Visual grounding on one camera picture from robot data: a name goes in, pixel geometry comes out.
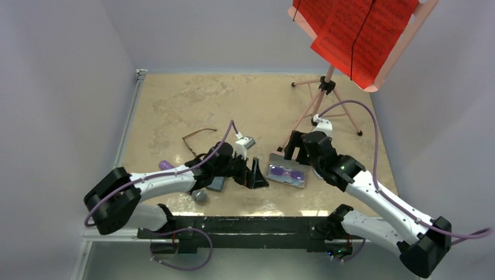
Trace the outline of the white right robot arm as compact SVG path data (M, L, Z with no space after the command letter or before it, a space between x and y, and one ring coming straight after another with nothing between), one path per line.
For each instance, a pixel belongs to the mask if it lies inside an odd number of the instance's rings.
M372 173L349 155L340 155L331 137L322 131L293 131L284 148L285 159L298 148L298 163L310 166L323 180L360 200L379 215L370 218L348 205L340 205L328 217L334 237L346 233L362 237L395 255L412 273L428 278L451 248L451 223L413 208L397 195L375 183Z

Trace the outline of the pink glasses case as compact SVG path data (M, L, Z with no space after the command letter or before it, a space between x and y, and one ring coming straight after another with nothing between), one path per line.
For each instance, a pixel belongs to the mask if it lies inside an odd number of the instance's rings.
M266 178L281 184L304 189L310 167L295 160L285 160L283 155L271 153L267 162Z

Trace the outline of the pink transparent sunglasses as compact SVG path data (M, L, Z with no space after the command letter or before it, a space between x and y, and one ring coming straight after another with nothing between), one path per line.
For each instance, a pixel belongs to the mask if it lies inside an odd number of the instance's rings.
M294 169L287 169L283 166L273 164L268 167L268 177L295 186L298 186L305 181L304 172Z

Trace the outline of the grey glasses case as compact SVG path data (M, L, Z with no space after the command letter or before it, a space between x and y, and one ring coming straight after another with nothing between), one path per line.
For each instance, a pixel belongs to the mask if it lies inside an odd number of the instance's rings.
M224 188L225 181L226 177L215 177L212 183L207 186L206 189L220 193Z

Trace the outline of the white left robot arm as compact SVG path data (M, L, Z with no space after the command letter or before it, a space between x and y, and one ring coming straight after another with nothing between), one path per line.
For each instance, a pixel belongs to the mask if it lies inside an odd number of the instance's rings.
M226 142L218 142L207 153L181 166L152 173L129 173L117 167L105 175L84 197L89 214L85 226L109 235L126 226L146 228L165 239L174 231L173 216L164 205L144 202L172 193L191 193L210 186L217 177L232 178L250 190L269 186L258 158L236 153Z

